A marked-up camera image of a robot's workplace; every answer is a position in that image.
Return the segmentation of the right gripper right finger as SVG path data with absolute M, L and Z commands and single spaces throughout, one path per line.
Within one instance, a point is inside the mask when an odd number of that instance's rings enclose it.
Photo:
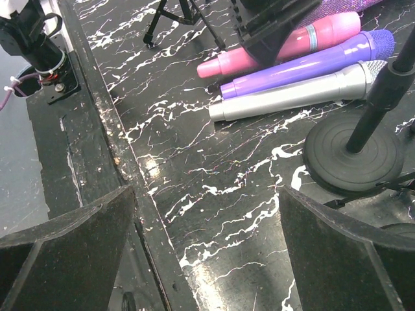
M 281 191 L 279 211 L 303 310 L 414 309 L 414 239 L 291 187 Z

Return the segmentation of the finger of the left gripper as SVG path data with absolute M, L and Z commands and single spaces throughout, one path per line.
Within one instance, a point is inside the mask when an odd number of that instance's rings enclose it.
M 292 31 L 319 0 L 232 1 L 231 16 L 239 44 L 260 65 L 272 65 Z

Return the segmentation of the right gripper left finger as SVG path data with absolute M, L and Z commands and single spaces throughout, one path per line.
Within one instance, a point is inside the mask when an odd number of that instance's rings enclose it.
M 1 238 L 2 310 L 106 310 L 136 197 L 123 186 Z

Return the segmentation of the pink microphone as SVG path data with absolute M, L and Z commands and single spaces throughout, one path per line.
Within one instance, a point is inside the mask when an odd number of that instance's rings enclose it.
M 343 12 L 323 17 L 306 27 L 294 30 L 272 64 L 334 47 L 360 31 L 361 20 L 357 12 Z M 209 78 L 246 73 L 257 68 L 259 64 L 239 47 L 200 64 L 197 73 L 200 78 Z

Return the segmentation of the glitter purple microphone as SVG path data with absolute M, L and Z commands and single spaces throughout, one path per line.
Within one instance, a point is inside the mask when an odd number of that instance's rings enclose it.
M 302 28 L 323 17 L 343 12 L 361 12 L 381 0 L 323 0 L 321 5 L 307 15 L 297 26 Z

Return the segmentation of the black tripod mic stand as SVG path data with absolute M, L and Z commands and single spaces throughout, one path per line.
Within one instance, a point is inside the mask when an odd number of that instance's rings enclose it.
M 198 21 L 201 19 L 207 29 L 209 30 L 210 34 L 213 36 L 214 42 L 219 48 L 220 51 L 226 50 L 226 44 L 224 40 L 215 32 L 213 29 L 211 23 L 206 19 L 205 15 L 202 13 L 200 7 L 196 4 L 196 1 L 190 0 L 179 0 L 179 5 L 182 10 L 182 15 L 177 16 L 165 9 L 165 6 L 167 4 L 167 0 L 161 0 L 158 4 L 158 7 L 156 9 L 156 13 L 154 14 L 154 17 L 148 26 L 148 29 L 143 37 L 143 42 L 148 45 L 149 47 L 153 47 L 154 43 L 152 42 L 154 31 L 156 29 L 156 26 L 158 24 L 158 21 L 160 20 L 161 16 L 167 17 L 171 19 L 172 21 L 175 21 L 182 25 L 190 25 L 195 26 Z

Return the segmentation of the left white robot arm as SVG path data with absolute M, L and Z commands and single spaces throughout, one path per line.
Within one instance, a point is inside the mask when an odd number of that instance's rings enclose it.
M 321 1 L 232 1 L 239 43 L 257 63 L 272 65 L 298 24 Z M 1 2 L 1 47 L 24 58 L 35 70 L 48 104 L 80 90 L 69 53 L 53 38 L 61 31 L 62 17 L 43 11 L 40 1 Z

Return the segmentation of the black round-base stand right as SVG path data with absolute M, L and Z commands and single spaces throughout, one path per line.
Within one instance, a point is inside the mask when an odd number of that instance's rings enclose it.
M 381 229 L 396 235 L 415 239 L 415 224 L 413 223 L 396 223 L 384 225 Z

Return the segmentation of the black round-base stand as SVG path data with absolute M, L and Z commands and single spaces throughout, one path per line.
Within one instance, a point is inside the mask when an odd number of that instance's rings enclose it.
M 378 74 L 362 115 L 332 115 L 312 128 L 305 139 L 303 162 L 323 188 L 341 195 L 368 196 L 380 189 L 400 189 L 414 178 L 403 175 L 400 140 L 382 125 L 414 82 L 414 34 L 397 58 Z
M 413 223 L 396 223 L 384 225 L 381 229 L 396 235 L 415 239 L 415 224 Z

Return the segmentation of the black round-base stand left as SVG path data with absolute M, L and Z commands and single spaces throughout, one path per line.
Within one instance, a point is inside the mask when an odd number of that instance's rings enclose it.
M 403 175 L 400 140 L 382 125 L 414 82 L 414 34 L 397 58 L 378 74 L 362 115 L 332 115 L 312 128 L 305 139 L 303 162 L 323 188 L 341 195 L 368 196 L 380 189 L 400 189 L 414 178 Z

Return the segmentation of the silver microphone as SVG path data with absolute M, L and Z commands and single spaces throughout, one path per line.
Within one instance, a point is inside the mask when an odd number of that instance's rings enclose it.
M 359 61 L 330 75 L 222 100 L 209 106 L 209 116 L 213 122 L 234 121 L 325 102 L 362 100 L 386 64 Z

